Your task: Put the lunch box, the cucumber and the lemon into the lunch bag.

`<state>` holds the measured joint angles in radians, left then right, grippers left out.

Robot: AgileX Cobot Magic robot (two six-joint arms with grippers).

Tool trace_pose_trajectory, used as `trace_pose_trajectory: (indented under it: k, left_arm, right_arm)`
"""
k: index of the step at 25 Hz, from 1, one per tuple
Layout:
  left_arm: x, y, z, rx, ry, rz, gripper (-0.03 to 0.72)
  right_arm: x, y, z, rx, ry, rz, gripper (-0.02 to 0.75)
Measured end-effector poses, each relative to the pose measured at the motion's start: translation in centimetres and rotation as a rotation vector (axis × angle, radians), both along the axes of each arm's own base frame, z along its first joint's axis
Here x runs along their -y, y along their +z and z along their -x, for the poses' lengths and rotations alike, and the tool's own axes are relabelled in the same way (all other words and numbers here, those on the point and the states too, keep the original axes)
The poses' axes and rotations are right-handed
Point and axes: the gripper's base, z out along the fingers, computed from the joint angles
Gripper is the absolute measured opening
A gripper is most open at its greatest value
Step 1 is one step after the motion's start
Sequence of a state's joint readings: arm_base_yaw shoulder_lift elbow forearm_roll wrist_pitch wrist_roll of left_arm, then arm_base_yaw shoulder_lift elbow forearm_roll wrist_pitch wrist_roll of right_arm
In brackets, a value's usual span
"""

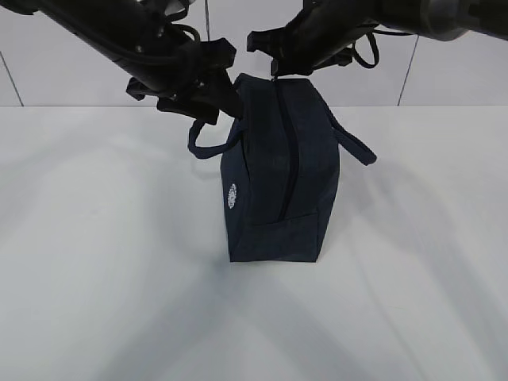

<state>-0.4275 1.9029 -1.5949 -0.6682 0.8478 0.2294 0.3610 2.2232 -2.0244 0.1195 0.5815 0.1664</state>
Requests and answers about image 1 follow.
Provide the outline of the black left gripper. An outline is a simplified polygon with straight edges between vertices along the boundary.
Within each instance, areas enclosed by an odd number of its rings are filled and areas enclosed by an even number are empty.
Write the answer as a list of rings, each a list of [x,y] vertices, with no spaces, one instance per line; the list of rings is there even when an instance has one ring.
[[[153,66],[145,75],[129,80],[127,94],[140,101],[157,99],[160,112],[180,114],[215,125],[220,112],[243,117],[243,103],[227,69],[237,50],[225,39],[189,41],[180,46],[169,63]]]

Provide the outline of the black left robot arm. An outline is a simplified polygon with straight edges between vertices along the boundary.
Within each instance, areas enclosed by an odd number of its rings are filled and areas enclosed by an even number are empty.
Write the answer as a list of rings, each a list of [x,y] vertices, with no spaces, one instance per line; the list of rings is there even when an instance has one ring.
[[[237,50],[225,38],[203,40],[182,24],[188,1],[3,1],[1,6],[51,18],[130,74],[127,94],[137,101],[156,98],[160,112],[211,125],[220,112],[243,115],[227,73]]]

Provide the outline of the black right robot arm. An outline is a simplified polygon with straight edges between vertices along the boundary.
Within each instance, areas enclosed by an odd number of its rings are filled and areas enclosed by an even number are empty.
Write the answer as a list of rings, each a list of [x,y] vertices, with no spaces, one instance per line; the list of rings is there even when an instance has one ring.
[[[247,49],[272,58],[271,75],[311,75],[330,66],[356,61],[374,68],[379,61],[376,35],[422,36],[451,41],[473,31],[507,38],[505,1],[305,1],[281,28],[252,31]],[[356,42],[366,37],[373,63],[364,60]]]

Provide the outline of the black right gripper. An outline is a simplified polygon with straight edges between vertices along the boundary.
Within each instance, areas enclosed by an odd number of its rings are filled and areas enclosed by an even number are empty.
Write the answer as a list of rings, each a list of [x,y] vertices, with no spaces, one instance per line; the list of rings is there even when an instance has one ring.
[[[247,37],[247,51],[260,51],[272,58],[270,74],[309,76],[326,67],[345,67],[352,63],[352,49],[327,52],[318,40],[306,44],[284,28],[252,31]]]

